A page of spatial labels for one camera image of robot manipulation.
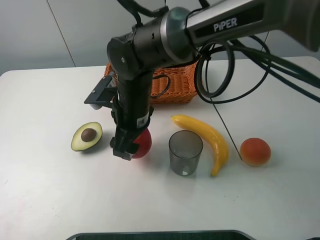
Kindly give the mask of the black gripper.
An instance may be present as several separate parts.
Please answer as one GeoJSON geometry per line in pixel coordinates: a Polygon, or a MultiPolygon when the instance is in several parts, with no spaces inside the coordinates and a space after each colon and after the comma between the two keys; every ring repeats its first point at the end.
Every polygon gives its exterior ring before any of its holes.
{"type": "Polygon", "coordinates": [[[132,79],[116,73],[117,96],[112,106],[116,130],[110,141],[116,157],[130,161],[140,148],[135,140],[150,123],[153,73],[145,71],[132,79]]]}

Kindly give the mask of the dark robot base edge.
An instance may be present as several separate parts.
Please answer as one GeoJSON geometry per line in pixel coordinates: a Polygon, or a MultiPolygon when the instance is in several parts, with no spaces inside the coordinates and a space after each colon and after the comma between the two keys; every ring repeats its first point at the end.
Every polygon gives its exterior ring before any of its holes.
{"type": "Polygon", "coordinates": [[[68,240],[253,240],[235,230],[79,233],[68,240]]]}

